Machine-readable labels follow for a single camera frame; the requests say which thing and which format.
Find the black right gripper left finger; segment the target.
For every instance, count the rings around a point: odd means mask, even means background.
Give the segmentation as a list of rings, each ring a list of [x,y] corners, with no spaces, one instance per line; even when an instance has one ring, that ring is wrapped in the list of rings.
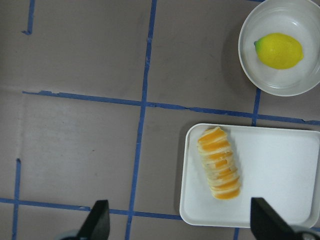
[[[97,200],[78,231],[78,240],[107,240],[110,235],[108,200]]]

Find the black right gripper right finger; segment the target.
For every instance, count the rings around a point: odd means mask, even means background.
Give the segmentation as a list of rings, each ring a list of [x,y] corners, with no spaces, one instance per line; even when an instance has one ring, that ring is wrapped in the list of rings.
[[[256,240],[295,240],[296,233],[262,197],[250,202],[250,229]]]

